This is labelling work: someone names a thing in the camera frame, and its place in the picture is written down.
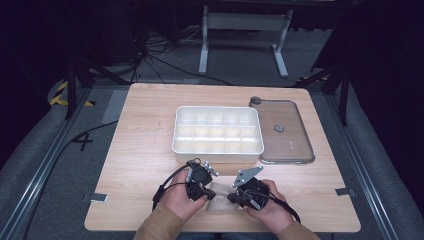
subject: hand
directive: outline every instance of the hand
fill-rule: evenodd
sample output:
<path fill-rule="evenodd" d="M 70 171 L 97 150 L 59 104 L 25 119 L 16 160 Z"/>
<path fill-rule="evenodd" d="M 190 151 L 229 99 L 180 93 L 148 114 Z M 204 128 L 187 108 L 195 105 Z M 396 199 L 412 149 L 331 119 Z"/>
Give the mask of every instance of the hand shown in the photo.
<path fill-rule="evenodd" d="M 262 182 L 275 197 L 286 201 L 284 195 L 278 192 L 274 181 L 264 179 Z M 294 222 L 292 215 L 272 200 L 268 200 L 265 207 L 259 211 L 248 206 L 244 206 L 243 209 L 249 216 L 261 221 L 274 234 L 278 234 Z"/>
<path fill-rule="evenodd" d="M 171 181 L 169 186 L 175 183 L 185 183 L 188 170 L 185 169 L 179 172 Z M 206 198 L 201 197 L 197 201 L 192 201 L 188 198 L 185 184 L 177 184 L 165 191 L 165 194 L 159 201 L 171 211 L 173 211 L 184 222 L 187 222 L 205 203 Z"/>

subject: brown sleeve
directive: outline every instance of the brown sleeve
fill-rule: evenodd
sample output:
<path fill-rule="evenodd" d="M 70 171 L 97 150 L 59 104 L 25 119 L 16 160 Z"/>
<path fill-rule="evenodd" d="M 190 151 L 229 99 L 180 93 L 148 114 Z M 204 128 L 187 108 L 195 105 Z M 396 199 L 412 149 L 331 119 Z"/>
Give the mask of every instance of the brown sleeve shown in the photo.
<path fill-rule="evenodd" d="M 319 240 L 318 236 L 299 222 L 293 222 L 277 234 L 279 240 Z"/>
<path fill-rule="evenodd" d="M 141 224 L 134 240 L 175 239 L 184 223 L 174 212 L 159 203 L 150 216 Z"/>

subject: white plastic tray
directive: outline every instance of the white plastic tray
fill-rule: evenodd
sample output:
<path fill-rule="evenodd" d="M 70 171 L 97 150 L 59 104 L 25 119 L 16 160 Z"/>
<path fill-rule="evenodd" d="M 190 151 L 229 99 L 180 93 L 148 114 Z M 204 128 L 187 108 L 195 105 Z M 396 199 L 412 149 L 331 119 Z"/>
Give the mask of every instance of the white plastic tray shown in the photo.
<path fill-rule="evenodd" d="M 254 163 L 264 151 L 258 112 L 251 107 L 179 107 L 172 149 L 178 162 Z"/>

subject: wooden table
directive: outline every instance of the wooden table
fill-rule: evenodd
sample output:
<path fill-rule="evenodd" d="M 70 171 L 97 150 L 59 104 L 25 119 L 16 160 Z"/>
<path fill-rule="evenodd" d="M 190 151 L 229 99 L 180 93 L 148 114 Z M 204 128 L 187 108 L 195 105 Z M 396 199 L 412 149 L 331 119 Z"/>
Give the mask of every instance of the wooden table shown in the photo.
<path fill-rule="evenodd" d="M 133 84 L 97 184 L 106 203 L 91 203 L 85 227 L 93 231 L 134 231 L 152 211 L 157 188 L 181 163 L 175 160 L 172 139 L 180 106 L 248 106 L 250 97 L 294 101 L 301 113 L 316 159 L 306 165 L 264 165 L 256 177 L 272 179 L 302 223 L 314 232 L 357 232 L 356 212 L 345 188 L 309 93 L 304 89 L 201 85 Z M 239 169 L 263 165 L 214 164 L 214 181 L 231 185 Z M 197 212 L 183 231 L 260 232 L 264 226 L 243 210 L 211 215 Z"/>

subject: metal stand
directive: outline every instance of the metal stand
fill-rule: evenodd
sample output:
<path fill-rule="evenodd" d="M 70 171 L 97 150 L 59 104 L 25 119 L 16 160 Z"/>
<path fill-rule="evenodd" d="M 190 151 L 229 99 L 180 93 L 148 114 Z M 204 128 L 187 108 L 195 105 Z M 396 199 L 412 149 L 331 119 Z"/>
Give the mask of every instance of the metal stand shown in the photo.
<path fill-rule="evenodd" d="M 278 65 L 280 76 L 288 77 L 281 49 L 287 30 L 290 25 L 293 10 L 287 11 L 286 15 L 260 15 L 239 13 L 210 13 L 208 6 L 203 8 L 203 44 L 200 54 L 199 73 L 206 74 L 208 63 L 208 30 L 209 29 L 239 29 L 259 31 L 279 31 L 280 39 L 277 44 L 272 45 L 275 60 Z"/>

